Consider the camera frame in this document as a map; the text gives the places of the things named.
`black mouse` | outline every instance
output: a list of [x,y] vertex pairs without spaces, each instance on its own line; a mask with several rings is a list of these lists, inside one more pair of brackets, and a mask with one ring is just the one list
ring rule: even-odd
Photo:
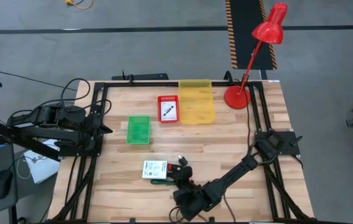
[[10,170],[0,171],[0,199],[7,196],[12,184],[13,173]]

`black floor mat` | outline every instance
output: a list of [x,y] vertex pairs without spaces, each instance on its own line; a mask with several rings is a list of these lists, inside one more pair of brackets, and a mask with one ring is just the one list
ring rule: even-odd
[[[262,0],[225,0],[228,37],[232,67],[247,69],[257,40],[251,35],[257,25],[266,19]],[[254,60],[252,69],[277,69],[273,47],[264,43]]]

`red desk lamp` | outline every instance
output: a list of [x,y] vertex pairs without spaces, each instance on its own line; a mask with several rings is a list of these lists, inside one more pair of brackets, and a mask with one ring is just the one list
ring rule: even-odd
[[225,102],[229,107],[233,109],[242,109],[249,104],[251,100],[250,92],[244,89],[244,87],[248,80],[248,74],[250,73],[253,60],[255,56],[257,56],[262,42],[266,42],[268,44],[281,44],[281,41],[283,40],[283,28],[281,27],[281,23],[283,22],[286,13],[287,5],[283,2],[276,3],[271,8],[269,18],[257,26],[257,28],[255,28],[252,32],[252,36],[259,41],[252,53],[247,72],[243,76],[241,86],[231,86],[225,92]]

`desk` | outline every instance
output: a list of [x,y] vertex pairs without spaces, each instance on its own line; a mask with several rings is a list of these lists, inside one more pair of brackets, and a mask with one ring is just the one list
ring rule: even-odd
[[[273,129],[291,129],[280,83],[264,81],[263,86]],[[88,221],[128,222],[129,218],[136,218],[137,222],[169,221],[169,211],[176,206],[172,199],[176,187],[152,185],[148,180],[143,180],[144,160],[167,160],[177,164],[177,156],[182,155],[189,161],[193,179],[198,184],[221,177],[239,163],[247,151],[247,111],[233,110],[224,103],[226,88],[213,87],[216,119],[212,124],[201,125],[162,124],[157,121],[157,96],[177,95],[176,87],[109,88],[107,98],[113,106],[103,122],[114,133],[105,135],[101,156],[97,160]],[[80,83],[77,97],[86,92],[87,85]],[[89,96],[77,101],[76,105],[89,105],[92,94]],[[259,98],[257,103],[262,114]],[[150,115],[149,145],[126,144],[128,116],[131,115]],[[255,121],[252,107],[250,128],[253,140]],[[304,213],[313,216],[300,164],[290,156],[280,156],[279,160],[287,192]],[[72,162],[72,157],[61,161],[49,218],[54,217],[64,205]],[[70,192],[75,186],[77,169],[78,165],[75,166]],[[272,220],[262,167],[249,172],[229,187],[226,196],[238,221]],[[276,190],[275,196],[278,213],[282,217],[280,196]],[[79,200],[77,218],[82,215],[83,201],[84,194]],[[217,222],[232,222],[224,201],[201,215],[213,216]],[[201,221],[199,218],[193,219],[193,222]]]

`yellow plastic bin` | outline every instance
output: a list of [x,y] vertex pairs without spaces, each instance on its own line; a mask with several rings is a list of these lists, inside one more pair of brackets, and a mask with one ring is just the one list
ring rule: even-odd
[[182,124],[210,124],[215,119],[211,80],[179,81]]

